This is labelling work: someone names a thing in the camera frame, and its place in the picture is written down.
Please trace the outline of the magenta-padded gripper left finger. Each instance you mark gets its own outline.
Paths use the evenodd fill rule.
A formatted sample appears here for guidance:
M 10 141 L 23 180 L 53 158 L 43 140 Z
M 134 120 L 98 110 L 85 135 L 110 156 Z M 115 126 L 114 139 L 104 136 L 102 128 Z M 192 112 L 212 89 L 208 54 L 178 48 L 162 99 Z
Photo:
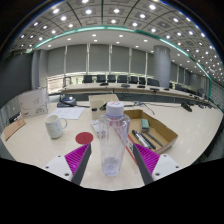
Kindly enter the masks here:
M 90 155 L 91 144 L 85 144 L 66 155 L 57 155 L 43 169 L 79 185 L 82 181 Z

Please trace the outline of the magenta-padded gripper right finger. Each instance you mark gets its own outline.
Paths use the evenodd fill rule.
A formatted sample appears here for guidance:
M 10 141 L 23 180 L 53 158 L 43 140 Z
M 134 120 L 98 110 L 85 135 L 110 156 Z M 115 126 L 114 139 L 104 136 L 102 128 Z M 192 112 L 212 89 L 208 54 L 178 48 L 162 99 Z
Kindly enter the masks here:
M 159 155 L 137 143 L 133 153 L 145 185 L 182 169 L 168 154 Z

